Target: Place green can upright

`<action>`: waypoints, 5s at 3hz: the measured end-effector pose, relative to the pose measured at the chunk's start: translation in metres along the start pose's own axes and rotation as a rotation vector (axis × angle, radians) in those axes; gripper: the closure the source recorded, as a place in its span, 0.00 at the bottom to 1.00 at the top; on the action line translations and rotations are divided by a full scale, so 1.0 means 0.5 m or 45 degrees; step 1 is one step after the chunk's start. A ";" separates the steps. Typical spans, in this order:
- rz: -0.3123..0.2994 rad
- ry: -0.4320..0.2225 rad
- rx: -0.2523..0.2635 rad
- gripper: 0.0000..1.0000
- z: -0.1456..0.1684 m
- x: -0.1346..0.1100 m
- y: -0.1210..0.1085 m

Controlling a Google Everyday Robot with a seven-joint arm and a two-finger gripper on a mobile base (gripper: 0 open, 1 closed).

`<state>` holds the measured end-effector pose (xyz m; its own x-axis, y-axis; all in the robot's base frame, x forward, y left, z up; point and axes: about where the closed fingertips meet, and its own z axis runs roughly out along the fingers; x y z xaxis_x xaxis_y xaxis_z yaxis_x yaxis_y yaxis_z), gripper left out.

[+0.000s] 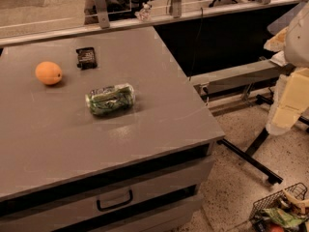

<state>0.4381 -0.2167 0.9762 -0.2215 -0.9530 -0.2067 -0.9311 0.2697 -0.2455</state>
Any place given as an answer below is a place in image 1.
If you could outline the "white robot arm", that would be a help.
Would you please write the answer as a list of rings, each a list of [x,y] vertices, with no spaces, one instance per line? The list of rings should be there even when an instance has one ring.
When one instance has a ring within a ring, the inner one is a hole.
[[[281,135],[289,131],[309,107],[309,3],[287,27],[267,40],[264,49],[295,66],[289,76],[279,76],[267,117],[267,132]]]

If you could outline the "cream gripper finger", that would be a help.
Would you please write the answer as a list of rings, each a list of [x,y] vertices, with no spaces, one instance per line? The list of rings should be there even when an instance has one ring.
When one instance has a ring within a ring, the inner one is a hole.
[[[271,135],[286,133],[308,107],[309,69],[296,69],[289,76],[281,74],[267,117],[267,132]]]

